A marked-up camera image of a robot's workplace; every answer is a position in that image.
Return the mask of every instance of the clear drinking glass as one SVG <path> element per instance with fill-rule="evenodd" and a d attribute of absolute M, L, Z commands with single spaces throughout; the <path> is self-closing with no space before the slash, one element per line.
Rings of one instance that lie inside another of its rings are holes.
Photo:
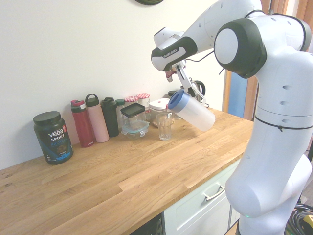
<path fill-rule="evenodd" d="M 172 114 L 162 113 L 156 116 L 160 139 L 168 141 L 172 137 Z"/>

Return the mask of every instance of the blue cap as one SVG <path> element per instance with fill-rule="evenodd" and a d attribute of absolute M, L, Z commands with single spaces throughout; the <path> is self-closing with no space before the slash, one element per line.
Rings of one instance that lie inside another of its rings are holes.
<path fill-rule="evenodd" d="M 180 112 L 188 103 L 190 95 L 185 92 L 183 89 L 178 90 L 174 93 L 172 98 L 168 103 L 168 108 L 175 113 Z"/>

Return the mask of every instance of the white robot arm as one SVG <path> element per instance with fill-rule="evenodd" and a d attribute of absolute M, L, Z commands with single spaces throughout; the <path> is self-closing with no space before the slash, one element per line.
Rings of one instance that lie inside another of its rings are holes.
<path fill-rule="evenodd" d="M 153 65 L 171 70 L 214 48 L 219 64 L 243 78 L 256 76 L 253 132 L 226 195 L 241 214 L 238 235 L 282 235 L 311 173 L 305 152 L 313 131 L 313 54 L 308 25 L 265 15 L 259 0 L 220 0 L 177 40 L 152 52 Z"/>

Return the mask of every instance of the black water bottle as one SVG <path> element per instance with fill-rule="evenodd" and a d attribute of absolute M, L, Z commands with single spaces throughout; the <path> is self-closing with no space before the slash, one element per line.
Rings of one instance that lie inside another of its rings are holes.
<path fill-rule="evenodd" d="M 101 101 L 101 108 L 106 121 L 108 133 L 110 137 L 118 136 L 118 124 L 117 124 L 117 115 L 116 108 L 117 103 L 113 98 L 105 98 Z"/>

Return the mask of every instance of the wall clock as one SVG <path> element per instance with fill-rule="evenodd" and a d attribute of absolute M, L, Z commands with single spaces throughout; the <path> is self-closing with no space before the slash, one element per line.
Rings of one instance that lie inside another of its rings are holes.
<path fill-rule="evenodd" d="M 163 0 L 135 0 L 144 5 L 156 5 L 161 3 Z"/>

